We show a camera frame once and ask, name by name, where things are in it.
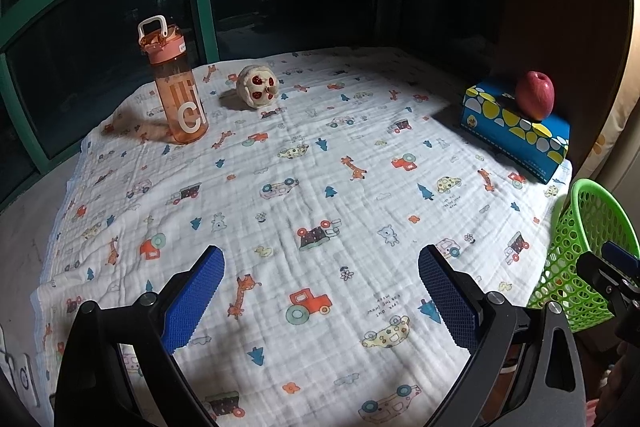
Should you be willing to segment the green plastic trash basket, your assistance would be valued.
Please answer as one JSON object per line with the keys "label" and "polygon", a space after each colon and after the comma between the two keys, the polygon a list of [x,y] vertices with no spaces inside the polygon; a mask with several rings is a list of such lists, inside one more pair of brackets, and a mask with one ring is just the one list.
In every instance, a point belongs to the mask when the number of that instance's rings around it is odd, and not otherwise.
{"label": "green plastic trash basket", "polygon": [[580,255],[590,251],[599,256],[608,241],[634,257],[639,255],[636,231],[622,205],[597,182],[580,179],[570,189],[552,227],[544,270],[528,306],[540,309],[556,301],[574,333],[612,319],[605,299],[578,277],[576,269]]}

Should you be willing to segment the floral beige pillow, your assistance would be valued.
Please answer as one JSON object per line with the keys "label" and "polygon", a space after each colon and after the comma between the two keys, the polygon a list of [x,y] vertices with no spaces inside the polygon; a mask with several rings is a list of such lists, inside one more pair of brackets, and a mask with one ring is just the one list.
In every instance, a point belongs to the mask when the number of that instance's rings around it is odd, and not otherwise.
{"label": "floral beige pillow", "polygon": [[600,135],[576,179],[590,178],[614,190],[639,157],[639,0],[632,0],[630,42],[622,79]]}

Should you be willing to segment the red apple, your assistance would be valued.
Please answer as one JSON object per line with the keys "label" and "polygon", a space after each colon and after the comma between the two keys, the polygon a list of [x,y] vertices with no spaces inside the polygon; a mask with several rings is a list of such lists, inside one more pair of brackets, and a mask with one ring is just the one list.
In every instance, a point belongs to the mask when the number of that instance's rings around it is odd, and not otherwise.
{"label": "red apple", "polygon": [[528,71],[516,84],[515,101],[521,112],[533,121],[543,121],[552,113],[554,99],[552,80],[544,73]]}

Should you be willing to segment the blue yellow tissue box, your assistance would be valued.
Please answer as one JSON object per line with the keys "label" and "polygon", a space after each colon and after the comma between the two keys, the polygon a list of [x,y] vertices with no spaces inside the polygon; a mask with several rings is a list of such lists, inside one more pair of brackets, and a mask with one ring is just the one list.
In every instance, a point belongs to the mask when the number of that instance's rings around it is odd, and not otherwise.
{"label": "blue yellow tissue box", "polygon": [[545,184],[565,161],[570,146],[567,121],[551,114],[534,122],[520,112],[512,95],[491,83],[465,90],[461,126]]}

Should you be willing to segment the printed white cloth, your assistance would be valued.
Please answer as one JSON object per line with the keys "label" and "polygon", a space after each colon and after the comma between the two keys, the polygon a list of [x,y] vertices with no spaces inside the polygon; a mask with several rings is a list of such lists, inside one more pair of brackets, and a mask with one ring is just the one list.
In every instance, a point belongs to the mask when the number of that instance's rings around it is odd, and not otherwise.
{"label": "printed white cloth", "polygon": [[38,372],[53,395],[79,306],[133,303],[209,245],[224,280],[176,360],[224,426],[419,426],[457,379],[420,280],[435,245],[523,306],[573,168],[546,184],[462,132],[447,80],[387,50],[267,59],[280,95],[235,97],[239,61],[196,69],[206,135],[169,140],[153,84],[96,126],[56,216]]}

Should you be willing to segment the small plush toy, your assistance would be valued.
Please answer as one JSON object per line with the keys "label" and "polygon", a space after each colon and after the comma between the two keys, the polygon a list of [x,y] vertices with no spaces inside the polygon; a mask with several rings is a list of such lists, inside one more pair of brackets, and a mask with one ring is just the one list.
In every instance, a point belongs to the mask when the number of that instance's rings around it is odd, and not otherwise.
{"label": "small plush toy", "polygon": [[270,106],[278,98],[279,80],[268,66],[245,66],[236,80],[236,94],[253,110]]}

